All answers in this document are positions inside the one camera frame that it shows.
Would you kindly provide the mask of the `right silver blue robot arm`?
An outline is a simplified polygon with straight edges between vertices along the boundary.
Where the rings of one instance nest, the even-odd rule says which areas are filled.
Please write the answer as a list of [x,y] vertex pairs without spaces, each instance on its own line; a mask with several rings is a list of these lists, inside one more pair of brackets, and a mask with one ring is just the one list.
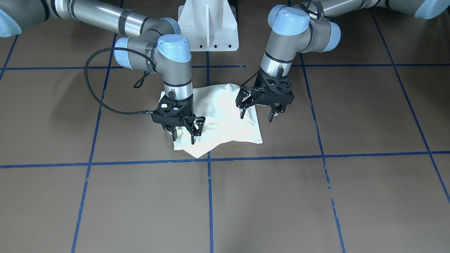
[[39,35],[41,46],[26,39],[19,52],[24,60],[34,66],[52,59],[70,59],[73,56],[66,46],[84,49],[94,45],[106,32],[117,35],[117,41],[109,48],[93,53],[87,59],[84,76],[89,92],[106,109],[108,106],[93,92],[89,78],[90,62],[103,52],[114,54],[116,62],[125,68],[140,70],[144,77],[161,74],[165,94],[153,111],[136,111],[135,114],[150,114],[153,122],[162,125],[165,131],[177,140],[178,128],[185,128],[191,142],[201,136],[204,117],[193,111],[193,84],[191,53],[188,39],[181,34],[178,23],[169,17],[154,19],[134,10],[118,7],[110,1],[101,0],[2,0],[1,37],[9,38],[22,34],[47,21],[61,20],[79,24],[81,30],[56,28],[55,32]]

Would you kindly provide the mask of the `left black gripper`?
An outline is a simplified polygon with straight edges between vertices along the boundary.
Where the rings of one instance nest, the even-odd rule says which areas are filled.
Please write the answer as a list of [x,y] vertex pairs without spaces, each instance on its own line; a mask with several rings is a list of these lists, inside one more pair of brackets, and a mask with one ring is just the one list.
[[259,70],[241,85],[235,104],[240,110],[241,119],[249,107],[256,104],[270,106],[268,121],[272,122],[275,116],[286,111],[294,97],[288,76],[271,76]]

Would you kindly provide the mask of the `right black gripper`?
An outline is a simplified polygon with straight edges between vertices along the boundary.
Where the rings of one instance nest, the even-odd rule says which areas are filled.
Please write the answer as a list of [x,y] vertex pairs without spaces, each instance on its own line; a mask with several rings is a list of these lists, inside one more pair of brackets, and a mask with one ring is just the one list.
[[193,145],[204,128],[206,117],[197,117],[193,112],[193,96],[186,99],[171,101],[168,96],[162,96],[159,106],[153,112],[154,123],[161,124],[165,131],[172,135],[175,142],[178,138],[177,129],[185,127],[190,133]]

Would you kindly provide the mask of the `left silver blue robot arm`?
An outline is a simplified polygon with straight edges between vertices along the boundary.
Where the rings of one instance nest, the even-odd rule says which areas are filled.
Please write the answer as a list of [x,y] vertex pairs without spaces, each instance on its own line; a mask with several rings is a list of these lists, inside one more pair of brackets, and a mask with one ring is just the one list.
[[341,29],[331,19],[364,8],[384,7],[417,19],[433,19],[449,7],[448,0],[308,0],[288,7],[276,5],[268,15],[271,35],[253,87],[241,85],[235,104],[243,118],[254,105],[270,106],[268,121],[294,100],[288,72],[297,53],[336,48]]

